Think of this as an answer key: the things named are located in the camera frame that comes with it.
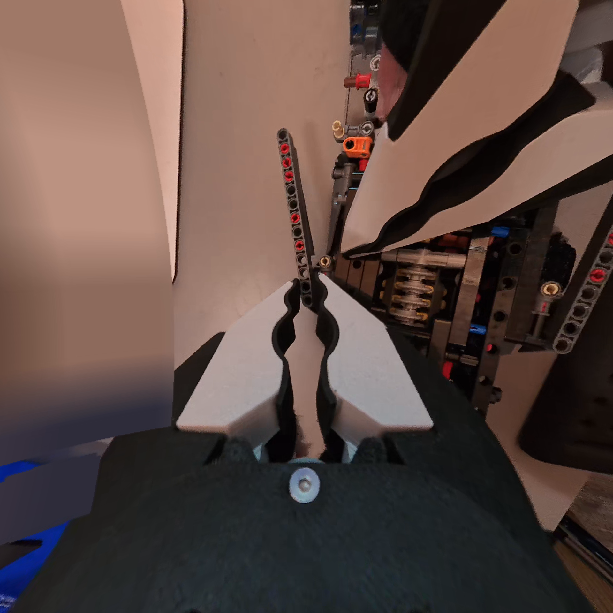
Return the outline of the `lego car chassis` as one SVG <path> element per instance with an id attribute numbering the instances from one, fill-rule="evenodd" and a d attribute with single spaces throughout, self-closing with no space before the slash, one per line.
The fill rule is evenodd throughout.
<path id="1" fill-rule="evenodd" d="M 532 108 L 498 134 L 454 155 L 434 175 L 410 210 L 387 222 L 376 244 L 379 251 L 341 251 L 341 239 L 360 182 L 382 127 L 376 117 L 381 17 L 384 1 L 349 2 L 349 75 L 344 117 L 332 125 L 341 146 L 332 178 L 330 229 L 323 257 L 313 249 L 307 208 L 300 183 L 297 152 L 287 129 L 277 141 L 300 294 L 316 310 L 313 277 L 331 277 L 344 291 L 391 330 L 403 333 L 460 387 L 475 409 L 487 412 L 501 390 L 494 378 L 505 349 L 553 348 L 571 351 L 591 309 L 587 296 L 575 315 L 545 323 L 564 294 L 574 251 L 554 234 L 562 199 L 612 181 L 612 155 L 493 220 L 417 242 L 387 242 L 390 229 L 403 228 L 419 209 L 433 183 L 468 175 L 471 160 L 494 156 L 504 169 L 517 153 L 566 117 L 586 110 L 595 98 L 590 83 L 612 86 L 612 1 L 579 1 L 571 33 L 555 80 Z"/>

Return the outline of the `blue plastic bin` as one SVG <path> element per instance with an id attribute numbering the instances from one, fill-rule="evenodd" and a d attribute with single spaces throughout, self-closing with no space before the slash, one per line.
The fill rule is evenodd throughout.
<path id="1" fill-rule="evenodd" d="M 1 546 L 1 612 L 10 612 L 42 569 L 69 523 Z"/>

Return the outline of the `person's right hand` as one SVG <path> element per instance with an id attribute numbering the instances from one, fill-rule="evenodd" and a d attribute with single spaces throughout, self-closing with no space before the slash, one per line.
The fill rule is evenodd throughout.
<path id="1" fill-rule="evenodd" d="M 394 105 L 402 96 L 407 80 L 407 72 L 398 63 L 389 49 L 383 45 L 380 53 L 378 81 L 377 116 L 384 123 Z"/>

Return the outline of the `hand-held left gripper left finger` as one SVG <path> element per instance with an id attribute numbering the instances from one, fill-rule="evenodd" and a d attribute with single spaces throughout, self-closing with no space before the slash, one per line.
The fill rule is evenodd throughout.
<path id="1" fill-rule="evenodd" d="M 289 281 L 237 320 L 178 417 L 185 432 L 244 438 L 269 460 L 295 455 L 297 419 L 288 348 L 295 341 L 300 283 Z"/>

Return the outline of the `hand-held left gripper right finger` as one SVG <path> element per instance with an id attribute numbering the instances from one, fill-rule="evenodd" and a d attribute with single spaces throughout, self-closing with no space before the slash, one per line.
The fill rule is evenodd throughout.
<path id="1" fill-rule="evenodd" d="M 351 461 L 367 438 L 431 430 L 386 326 L 326 275 L 318 274 L 316 287 L 316 334 L 324 346 L 316 407 L 329 458 Z"/>

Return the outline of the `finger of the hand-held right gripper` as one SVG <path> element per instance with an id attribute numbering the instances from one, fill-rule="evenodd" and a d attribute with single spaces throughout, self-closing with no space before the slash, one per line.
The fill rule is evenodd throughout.
<path id="1" fill-rule="evenodd" d="M 410 210 L 437 171 L 498 134 L 551 88 L 578 1 L 505 1 L 416 119 L 395 142 L 376 140 L 344 224 L 341 251 L 379 251 L 387 222 Z"/>
<path id="2" fill-rule="evenodd" d="M 403 228 L 390 229 L 387 242 L 417 242 L 493 220 L 545 193 L 612 154 L 612 86 L 590 83 L 594 104 L 564 118 L 521 150 L 494 166 L 494 156 L 471 160 L 468 175 L 433 183 Z"/>

